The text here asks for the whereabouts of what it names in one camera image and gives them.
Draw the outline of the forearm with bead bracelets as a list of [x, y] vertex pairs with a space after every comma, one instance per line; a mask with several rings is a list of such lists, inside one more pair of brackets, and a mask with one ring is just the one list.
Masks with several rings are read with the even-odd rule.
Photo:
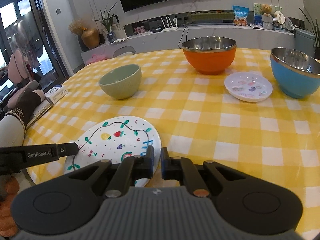
[[20, 95], [15, 107], [10, 109], [1, 120], [1, 147], [23, 145], [26, 125], [31, 120], [35, 108], [39, 106], [44, 99], [44, 92], [40, 89], [31, 91], [27, 88]]

